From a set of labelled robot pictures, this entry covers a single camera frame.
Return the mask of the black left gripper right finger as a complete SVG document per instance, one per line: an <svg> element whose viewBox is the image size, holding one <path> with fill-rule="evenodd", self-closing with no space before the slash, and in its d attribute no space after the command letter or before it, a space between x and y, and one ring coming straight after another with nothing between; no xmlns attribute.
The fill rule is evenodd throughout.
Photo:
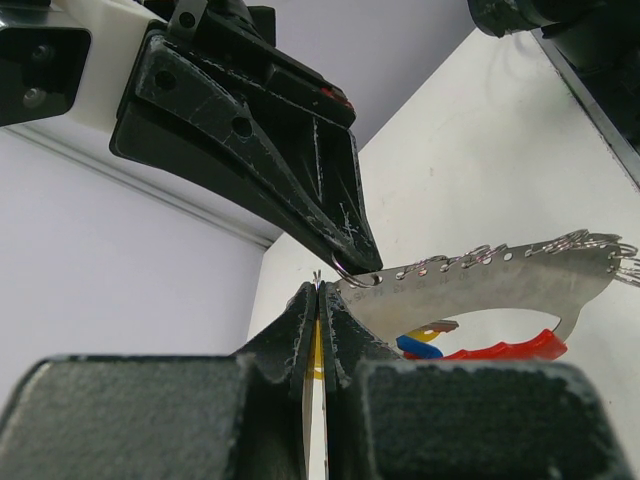
<svg viewBox="0 0 640 480"><path fill-rule="evenodd" d="M592 383L541 361L411 361L318 291L331 479L629 479Z"/></svg>

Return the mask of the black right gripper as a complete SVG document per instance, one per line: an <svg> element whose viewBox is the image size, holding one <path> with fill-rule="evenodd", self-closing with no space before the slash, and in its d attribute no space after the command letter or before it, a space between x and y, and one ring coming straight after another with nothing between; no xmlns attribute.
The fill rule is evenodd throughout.
<svg viewBox="0 0 640 480"><path fill-rule="evenodd" d="M344 92L276 48L276 13L176 1L146 37L110 150L211 191L351 274L382 261L366 217Z"/></svg>

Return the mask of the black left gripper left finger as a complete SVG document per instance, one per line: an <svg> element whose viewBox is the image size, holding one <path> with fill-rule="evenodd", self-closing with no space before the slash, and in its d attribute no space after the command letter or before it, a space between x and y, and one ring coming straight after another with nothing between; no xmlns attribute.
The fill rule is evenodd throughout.
<svg viewBox="0 0 640 480"><path fill-rule="evenodd" d="M228 356L64 355L1 416L5 479L303 479L317 292Z"/></svg>

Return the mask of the metal keyring holder red handle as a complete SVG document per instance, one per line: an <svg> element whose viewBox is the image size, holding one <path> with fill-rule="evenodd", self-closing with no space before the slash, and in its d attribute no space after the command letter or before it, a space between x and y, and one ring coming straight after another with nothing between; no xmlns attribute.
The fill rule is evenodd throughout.
<svg viewBox="0 0 640 480"><path fill-rule="evenodd" d="M581 310L612 282L639 284L639 249L615 234L579 229L517 247L481 245L464 254L352 276L334 287L351 314L387 345L438 320L514 309L557 318L523 342L459 349L451 360L556 360L568 347Z"/></svg>

